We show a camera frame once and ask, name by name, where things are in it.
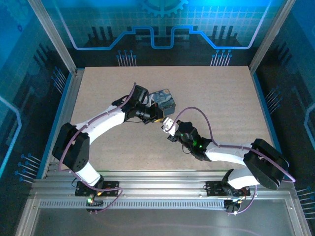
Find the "aluminum frame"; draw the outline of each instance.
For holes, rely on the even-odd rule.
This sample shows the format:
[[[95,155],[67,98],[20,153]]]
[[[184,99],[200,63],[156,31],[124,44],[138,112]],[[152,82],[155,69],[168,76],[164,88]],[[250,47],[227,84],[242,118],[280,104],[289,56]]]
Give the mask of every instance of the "aluminum frame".
[[[67,69],[72,75],[75,75],[77,68],[43,3],[41,0],[28,1]]]
[[[275,37],[279,33],[281,26],[286,20],[288,14],[290,13],[296,0],[287,0],[286,3],[279,9],[277,15],[275,16],[274,21],[272,22],[270,28],[268,29],[266,36],[262,40],[256,54],[254,55],[250,63],[250,72],[251,75],[255,73],[262,59],[266,55],[270,45],[274,41]]]
[[[49,165],[46,179],[37,179],[32,185],[30,197],[23,212],[17,236],[31,235],[32,227],[39,208],[87,208],[86,197],[75,197],[71,186],[74,177],[68,172],[58,172],[58,162]],[[104,171],[100,172],[107,180],[120,181],[124,189],[119,204],[113,208],[148,208],[148,201],[158,202],[160,208],[164,202],[170,202],[168,208],[177,208],[176,203],[190,203],[189,208],[222,210],[223,198],[207,197],[203,186],[205,181],[221,180],[222,171]],[[101,197],[106,204],[115,197]],[[295,235],[310,236],[311,232],[304,217],[297,193],[292,183],[281,183],[277,191],[258,187],[256,201],[284,200]],[[137,205],[126,203],[138,202]],[[203,202],[210,202],[209,207]]]

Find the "black bracket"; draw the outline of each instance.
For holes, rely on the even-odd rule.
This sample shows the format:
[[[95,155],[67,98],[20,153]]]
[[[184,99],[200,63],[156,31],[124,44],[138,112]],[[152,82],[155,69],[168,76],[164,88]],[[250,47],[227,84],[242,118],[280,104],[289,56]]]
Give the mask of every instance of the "black bracket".
[[[241,207],[241,204],[238,202],[234,202],[232,200],[224,200],[224,208],[226,209],[226,212],[234,213],[238,211]]]
[[[119,187],[119,181],[103,181],[102,186],[100,186],[99,188],[106,189],[106,188],[118,188],[118,187]],[[118,189],[115,191],[102,192],[102,194],[99,195],[99,197],[116,197],[118,196],[118,192],[119,192]],[[77,197],[88,197],[90,196],[90,194],[95,195],[96,191],[90,189],[81,181],[78,181],[74,195]]]
[[[210,196],[230,196],[228,195],[224,189],[221,181],[206,181],[204,189],[207,192],[207,197]],[[238,189],[237,192],[233,194],[234,197],[242,197],[242,196],[250,196],[250,189],[243,191],[242,189]]]

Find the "gear logo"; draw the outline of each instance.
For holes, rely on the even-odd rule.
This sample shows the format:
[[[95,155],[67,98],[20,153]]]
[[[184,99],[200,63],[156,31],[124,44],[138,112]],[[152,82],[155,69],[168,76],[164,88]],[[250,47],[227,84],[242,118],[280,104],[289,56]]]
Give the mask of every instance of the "gear logo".
[[[27,0],[0,0],[0,5],[5,6],[16,22],[25,21],[29,14]]]
[[[183,5],[187,0],[141,0],[140,4],[143,10],[148,14],[153,13],[155,17],[171,16],[171,13],[177,14],[178,10],[183,10]]]

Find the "glass panel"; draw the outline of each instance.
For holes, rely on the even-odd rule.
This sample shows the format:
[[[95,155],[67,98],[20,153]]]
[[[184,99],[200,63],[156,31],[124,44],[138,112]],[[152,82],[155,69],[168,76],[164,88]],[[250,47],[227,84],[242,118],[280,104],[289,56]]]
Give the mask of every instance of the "glass panel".
[[[296,188],[315,188],[315,5],[297,0],[257,69],[283,154],[296,177]],[[314,218],[314,201],[302,203],[307,218]],[[314,232],[314,219],[309,220]]]
[[[68,71],[26,0],[0,1],[0,30],[0,235],[13,235]]]
[[[43,2],[78,67],[225,66],[249,65],[283,0]]]
[[[116,209],[97,216],[85,209],[40,209],[33,235],[47,231],[51,236],[59,236],[61,231],[75,236],[104,232],[111,236],[295,235],[282,200],[256,200],[237,216],[206,209]]]

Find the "table surface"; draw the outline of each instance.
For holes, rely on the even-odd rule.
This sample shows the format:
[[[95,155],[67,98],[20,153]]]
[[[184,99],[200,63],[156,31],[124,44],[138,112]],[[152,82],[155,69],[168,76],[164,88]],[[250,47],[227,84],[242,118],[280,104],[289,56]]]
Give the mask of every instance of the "table surface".
[[[208,117],[216,141],[236,144],[262,138],[271,144],[268,128],[248,67],[163,66],[86,67],[71,123],[98,115],[114,100],[129,94],[133,82],[149,92],[169,89],[176,103],[175,118],[184,108],[196,106]],[[204,117],[187,111],[199,134],[209,138]],[[90,162],[101,170],[229,170],[240,165],[206,162],[184,154],[172,143],[161,123],[123,123],[97,138],[90,147]]]

